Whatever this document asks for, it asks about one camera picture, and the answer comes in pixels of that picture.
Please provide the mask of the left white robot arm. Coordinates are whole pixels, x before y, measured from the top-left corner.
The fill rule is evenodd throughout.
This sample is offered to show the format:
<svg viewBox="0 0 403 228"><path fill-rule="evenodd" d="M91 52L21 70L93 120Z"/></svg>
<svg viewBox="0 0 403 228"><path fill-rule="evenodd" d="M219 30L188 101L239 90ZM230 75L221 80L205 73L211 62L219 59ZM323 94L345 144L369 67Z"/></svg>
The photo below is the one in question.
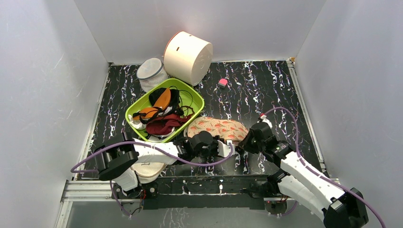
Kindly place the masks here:
<svg viewBox="0 0 403 228"><path fill-rule="evenodd" d="M201 131L193 137L181 137L173 142L145 142L123 133L115 143L95 149L94 159L98 178L101 181L114 181L131 198L142 192L143 180L136 164L157 163L163 166L176 162L194 165L196 157L222 157L232 153L232 146L224 139Z"/></svg>

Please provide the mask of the floral mesh laundry bag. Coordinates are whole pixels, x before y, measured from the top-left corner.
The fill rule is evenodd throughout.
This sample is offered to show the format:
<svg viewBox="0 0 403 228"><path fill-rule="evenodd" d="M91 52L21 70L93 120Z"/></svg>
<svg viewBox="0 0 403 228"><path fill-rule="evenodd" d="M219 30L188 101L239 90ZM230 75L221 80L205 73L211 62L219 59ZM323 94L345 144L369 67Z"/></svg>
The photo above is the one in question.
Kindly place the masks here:
<svg viewBox="0 0 403 228"><path fill-rule="evenodd" d="M207 131L212 136L219 136L224 140L235 142L242 141L249 130L240 122L235 120L221 120L211 117L198 117L192 121L185 129L185 136L193 137L201 131Z"/></svg>

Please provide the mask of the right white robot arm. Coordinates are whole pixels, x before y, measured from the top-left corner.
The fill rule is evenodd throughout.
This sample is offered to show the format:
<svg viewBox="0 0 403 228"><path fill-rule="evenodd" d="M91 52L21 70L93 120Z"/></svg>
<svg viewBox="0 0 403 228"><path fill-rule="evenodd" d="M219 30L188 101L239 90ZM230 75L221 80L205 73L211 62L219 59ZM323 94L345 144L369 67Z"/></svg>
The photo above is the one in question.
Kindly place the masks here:
<svg viewBox="0 0 403 228"><path fill-rule="evenodd" d="M318 216L327 228L361 228L369 218L362 194L330 183L329 178L316 170L286 141L279 141L267 122L254 124L239 143L241 151L261 153L279 170L268 176L264 184L268 192L279 197L286 195Z"/></svg>

